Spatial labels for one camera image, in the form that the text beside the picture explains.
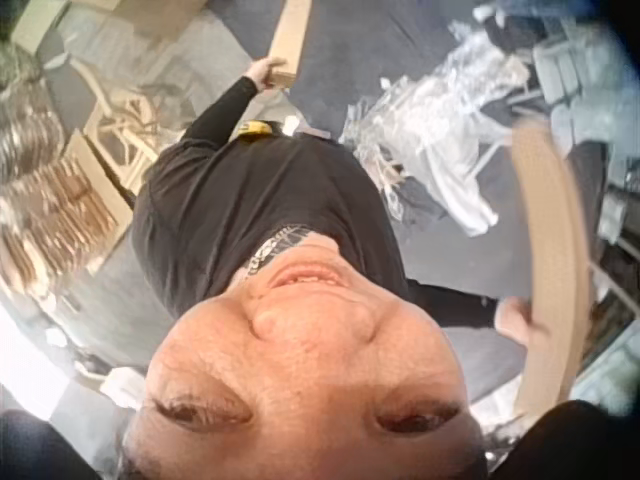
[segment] man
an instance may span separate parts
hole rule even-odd
[[[524,303],[407,281],[378,191],[341,146],[270,134],[227,144],[280,63],[256,62],[161,155],[137,200],[133,244],[177,323],[149,367],[124,470],[482,477],[440,326],[495,320],[526,343]]]

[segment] wooden board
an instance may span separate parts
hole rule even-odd
[[[121,0],[114,14],[152,37],[178,38],[207,0]]]
[[[272,82],[275,85],[291,88],[296,81],[312,4],[313,0],[286,0],[269,51],[270,57],[287,61],[273,69]]]
[[[66,0],[31,0],[11,33],[11,41],[35,55],[45,34],[66,5]]]
[[[514,132],[533,254],[533,322],[515,413],[535,421],[568,400],[588,331],[590,273],[584,213],[569,164],[543,127]]]
[[[87,176],[93,190],[98,194],[111,216],[117,222],[118,226],[114,230],[110,242],[108,242],[110,245],[107,250],[110,250],[127,231],[133,219],[131,207],[129,207],[111,183],[98,162],[98,159],[91,151],[91,147],[89,147],[89,144],[78,130],[71,135],[71,140],[69,140],[65,155],[78,159],[80,168],[82,168],[82,171]]]

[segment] nose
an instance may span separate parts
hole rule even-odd
[[[303,295],[265,308],[252,323],[263,341],[344,349],[371,343],[379,318],[366,305],[330,295]]]

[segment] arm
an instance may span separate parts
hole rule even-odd
[[[224,146],[253,98],[270,88],[269,77],[279,59],[258,60],[227,92],[211,105],[187,129],[183,140],[207,140],[218,148]]]
[[[498,301],[407,280],[413,303],[441,327],[493,328]]]
[[[183,140],[208,140],[218,148],[224,146],[240,121],[249,102],[258,94],[253,80],[242,77],[200,115],[187,129]]]

